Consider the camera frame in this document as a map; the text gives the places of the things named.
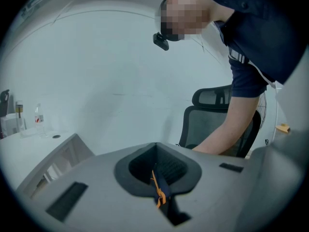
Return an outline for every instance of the black vent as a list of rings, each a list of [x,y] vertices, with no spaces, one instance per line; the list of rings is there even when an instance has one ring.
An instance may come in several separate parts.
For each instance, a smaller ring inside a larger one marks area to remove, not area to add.
[[[168,185],[181,179],[188,170],[183,161],[154,145],[129,163],[129,171],[135,178],[149,185],[155,164]]]
[[[63,222],[87,188],[84,183],[74,182],[46,212]]]

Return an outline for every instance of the bottle label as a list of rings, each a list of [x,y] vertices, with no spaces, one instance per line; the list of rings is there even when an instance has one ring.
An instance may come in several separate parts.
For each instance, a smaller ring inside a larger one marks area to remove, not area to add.
[[[43,115],[35,116],[35,123],[44,122]]]
[[[15,107],[15,112],[16,113],[22,113],[23,110],[24,110],[23,105],[16,105],[16,107]]]

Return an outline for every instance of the dark navy shirt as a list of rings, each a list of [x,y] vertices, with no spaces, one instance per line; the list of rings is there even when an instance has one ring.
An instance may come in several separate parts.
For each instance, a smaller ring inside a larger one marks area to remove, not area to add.
[[[269,81],[284,84],[300,61],[307,41],[290,18],[271,0],[214,0],[234,9],[225,22],[215,22],[222,42],[248,58]],[[267,82],[249,63],[229,60],[232,96],[257,97]]]

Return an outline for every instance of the man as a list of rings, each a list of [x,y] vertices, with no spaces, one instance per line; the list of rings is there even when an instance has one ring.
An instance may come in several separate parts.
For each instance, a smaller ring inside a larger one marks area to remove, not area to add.
[[[229,47],[233,82],[227,117],[193,149],[221,154],[247,129],[266,86],[288,79],[307,42],[270,0],[164,0],[160,16],[166,39],[199,34],[214,22]]]

